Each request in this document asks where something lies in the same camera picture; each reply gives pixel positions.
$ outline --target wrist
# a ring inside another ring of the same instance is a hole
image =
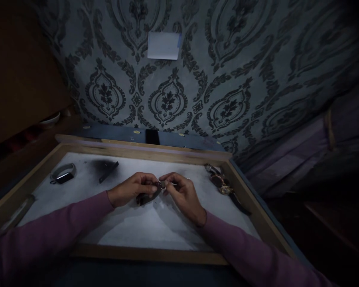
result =
[[[207,221],[207,213],[206,210],[201,207],[199,209],[199,211],[195,214],[194,216],[194,220],[193,223],[197,226],[197,227],[204,227]]]
[[[109,190],[107,191],[107,195],[108,195],[108,199],[110,201],[110,204],[113,206],[113,208],[116,208],[117,207],[117,192],[112,189],[112,190]]]

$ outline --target hand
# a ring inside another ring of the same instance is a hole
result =
[[[114,208],[126,205],[140,193],[153,196],[157,187],[152,185],[158,179],[151,173],[137,172],[124,182],[108,190],[108,198]]]
[[[168,173],[160,177],[165,181],[166,191],[170,193],[179,210],[196,226],[203,227],[206,224],[206,211],[199,203],[194,184],[190,179],[184,178],[178,173]]]

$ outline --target patterned wallpaper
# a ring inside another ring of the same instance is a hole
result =
[[[213,136],[242,165],[359,78],[359,23],[335,0],[38,0],[85,121]],[[148,32],[182,33],[177,61]]]

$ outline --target smartwatch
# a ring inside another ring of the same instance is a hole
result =
[[[51,184],[63,184],[76,175],[76,166],[73,163],[69,163],[56,168],[51,173]]]

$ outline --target table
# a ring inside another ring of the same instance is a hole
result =
[[[100,124],[83,124],[83,126],[71,135],[85,138],[102,138],[108,140],[121,140],[126,142],[145,143],[145,129],[118,127]],[[161,145],[187,147],[192,149],[224,151],[219,142],[211,137],[201,137],[195,135],[183,135],[178,133],[158,132]],[[305,265],[311,266],[299,248],[274,215],[268,209],[266,203],[260,198],[251,186],[250,182],[242,174],[234,161],[230,160],[244,182],[256,196],[262,208],[277,226],[281,234],[296,253],[298,259]],[[101,285],[115,284],[135,284],[135,285],[165,285],[183,286],[184,283],[207,284],[209,286],[242,286],[243,279],[231,266],[207,266],[190,265],[178,263],[152,263],[134,262],[123,260],[100,260],[100,259],[80,259],[67,258],[52,268],[48,272],[33,278],[35,284],[43,282],[54,282],[54,286],[64,285]]]

